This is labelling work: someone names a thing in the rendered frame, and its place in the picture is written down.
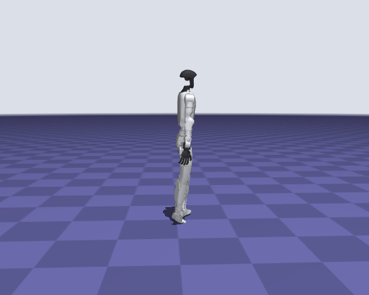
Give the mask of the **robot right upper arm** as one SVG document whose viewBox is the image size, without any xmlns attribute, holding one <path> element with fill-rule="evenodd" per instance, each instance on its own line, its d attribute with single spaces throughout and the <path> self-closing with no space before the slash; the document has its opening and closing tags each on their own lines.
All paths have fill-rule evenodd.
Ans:
<svg viewBox="0 0 369 295">
<path fill-rule="evenodd" d="M 186 94 L 184 96 L 184 103 L 185 103 L 185 114 L 184 114 L 184 121 L 186 123 L 188 118 L 191 118 L 191 114 L 193 112 L 193 105 L 195 97 L 192 94 Z M 193 123 L 194 125 L 194 123 Z"/>
</svg>

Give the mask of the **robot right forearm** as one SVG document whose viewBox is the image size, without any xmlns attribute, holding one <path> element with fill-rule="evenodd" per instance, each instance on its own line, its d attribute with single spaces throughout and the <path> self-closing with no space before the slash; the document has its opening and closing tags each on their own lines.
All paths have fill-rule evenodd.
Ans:
<svg viewBox="0 0 369 295">
<path fill-rule="evenodd" d="M 186 148 L 189 148 L 190 145 L 191 145 L 191 134 L 192 134 L 192 125 L 193 125 L 194 121 L 192 118 L 188 118 L 186 123 L 185 123 L 185 126 L 184 126 L 184 142 L 185 142 L 185 147 Z"/>
</svg>

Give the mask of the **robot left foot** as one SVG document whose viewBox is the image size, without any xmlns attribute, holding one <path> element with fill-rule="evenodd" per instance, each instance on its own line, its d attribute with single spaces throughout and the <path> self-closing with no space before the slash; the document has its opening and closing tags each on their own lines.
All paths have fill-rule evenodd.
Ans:
<svg viewBox="0 0 369 295">
<path fill-rule="evenodd" d="M 185 210 L 185 211 L 183 211 L 183 208 L 181 209 L 181 211 L 180 211 L 180 214 L 181 214 L 181 216 L 183 217 L 183 216 L 185 216 L 185 215 L 187 215 L 187 214 L 190 214 L 191 213 L 191 210 Z"/>
</svg>

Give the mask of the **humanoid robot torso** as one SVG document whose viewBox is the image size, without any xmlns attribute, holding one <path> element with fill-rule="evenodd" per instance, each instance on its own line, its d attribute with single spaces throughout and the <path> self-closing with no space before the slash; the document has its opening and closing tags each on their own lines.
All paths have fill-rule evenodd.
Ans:
<svg viewBox="0 0 369 295">
<path fill-rule="evenodd" d="M 182 126 L 183 128 L 180 129 L 179 133 L 177 134 L 176 137 L 176 146 L 179 147 L 181 142 L 184 142 L 184 127 L 185 127 L 185 95 L 186 94 L 192 94 L 194 95 L 192 92 L 190 92 L 190 90 L 187 90 L 187 92 L 182 92 L 178 94 L 178 103 L 177 103 L 177 117 L 178 117 L 178 125 Z M 193 112 L 191 114 L 191 118 L 194 119 L 194 113 L 195 113 L 195 108 L 196 108 L 196 99 L 194 100 L 194 105 L 193 105 Z"/>
</svg>

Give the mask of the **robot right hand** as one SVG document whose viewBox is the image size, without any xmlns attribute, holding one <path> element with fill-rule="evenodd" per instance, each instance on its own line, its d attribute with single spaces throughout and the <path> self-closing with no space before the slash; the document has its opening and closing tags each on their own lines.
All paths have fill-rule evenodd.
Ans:
<svg viewBox="0 0 369 295">
<path fill-rule="evenodd" d="M 186 148 L 185 147 L 185 142 L 183 143 L 183 149 L 184 149 L 184 151 L 181 154 L 181 159 L 180 159 L 179 163 L 181 163 L 181 164 L 184 163 L 183 165 L 185 165 L 185 164 L 187 165 L 189 163 L 189 158 L 190 158 L 190 161 L 192 160 L 192 157 L 191 157 L 191 154 L 190 154 L 190 151 L 189 151 L 190 150 L 190 147 L 189 148 Z M 182 161 L 182 159 L 183 159 L 183 161 Z M 187 163 L 186 163 L 186 161 L 187 161 Z"/>
</svg>

